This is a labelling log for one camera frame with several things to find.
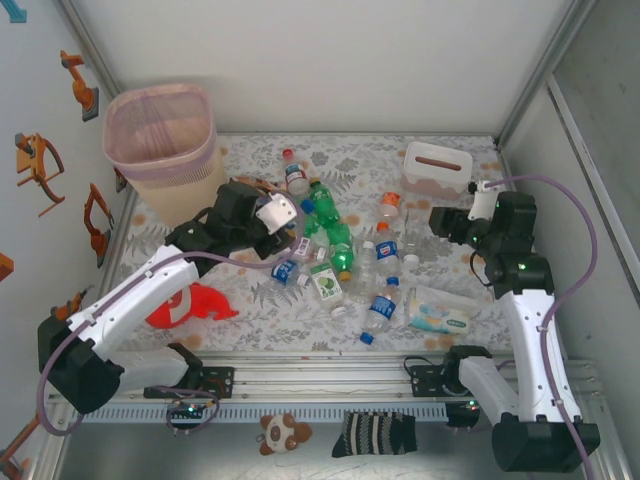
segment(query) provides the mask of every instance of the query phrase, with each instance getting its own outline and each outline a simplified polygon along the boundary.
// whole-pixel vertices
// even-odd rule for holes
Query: bottle label
[[[382,242],[376,245],[376,251],[378,252],[378,260],[383,258],[398,256],[398,245],[396,242]]]
[[[333,273],[331,265],[328,263],[322,263],[315,267],[311,267],[311,278],[318,288],[322,300],[326,300],[336,295],[342,295],[340,283],[338,283],[338,279]]]
[[[284,169],[285,180],[287,185],[293,182],[297,178],[307,178],[307,174],[304,172],[302,167],[297,163],[292,163],[288,165],[287,168]]]
[[[379,313],[386,317],[387,320],[391,320],[391,315],[396,309],[396,304],[389,300],[387,297],[377,296],[373,299],[373,303],[371,304],[371,308],[369,310],[373,310],[374,312]]]
[[[311,240],[309,240],[307,237],[302,237],[302,239],[300,240],[300,245],[298,245],[298,249],[296,250],[295,255],[297,257],[306,258],[309,253],[310,247],[311,247]]]
[[[280,265],[276,265],[271,270],[271,278],[274,278],[278,282],[282,283],[283,285],[286,285],[287,280],[289,280],[289,275],[291,275],[291,272],[295,267],[296,267],[296,264],[293,263],[291,260],[287,260],[286,262],[281,263]]]

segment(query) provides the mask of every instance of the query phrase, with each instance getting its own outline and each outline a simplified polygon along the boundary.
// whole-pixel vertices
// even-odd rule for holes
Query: brown plush bear
[[[260,425],[267,433],[260,445],[262,455],[285,453],[295,450],[299,443],[311,438],[311,427],[308,423],[296,423],[293,415],[266,415],[260,419]]]

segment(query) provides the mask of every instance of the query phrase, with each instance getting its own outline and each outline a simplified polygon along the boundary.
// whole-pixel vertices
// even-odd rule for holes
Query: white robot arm
[[[554,284],[547,260],[532,252],[535,200],[486,183],[470,188],[475,194],[471,210],[435,207],[429,225],[436,235],[469,245],[484,259],[485,275],[509,322],[518,394],[482,347],[452,347],[445,355],[444,384],[453,392],[467,389],[477,398],[493,425],[492,446],[503,470],[572,471],[581,458],[559,405],[588,453],[598,447],[600,436],[597,425],[583,422],[569,388],[553,318],[546,327],[546,352],[541,348]],[[559,394],[554,395],[545,361]]]
[[[54,316],[42,322],[41,372],[62,341],[76,335],[53,363],[48,380],[79,413],[100,408],[119,392],[155,385],[199,387],[202,362],[182,345],[145,352],[117,349],[167,298],[219,263],[207,254],[228,257],[253,247],[265,259],[292,243],[284,226],[296,218],[296,205],[282,194],[271,195],[266,204],[264,199],[254,187],[222,185],[213,208],[174,229],[166,245],[105,297],[67,322]]]

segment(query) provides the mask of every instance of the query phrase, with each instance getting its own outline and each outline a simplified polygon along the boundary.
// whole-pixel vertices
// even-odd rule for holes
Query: striped sock
[[[334,458],[403,455],[417,450],[415,417],[401,413],[349,413],[333,447]]]

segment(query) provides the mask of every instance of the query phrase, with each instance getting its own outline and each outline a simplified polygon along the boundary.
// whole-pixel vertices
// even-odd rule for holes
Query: small box
[[[467,152],[411,142],[402,167],[402,187],[447,200],[456,199],[471,181],[473,158]]]

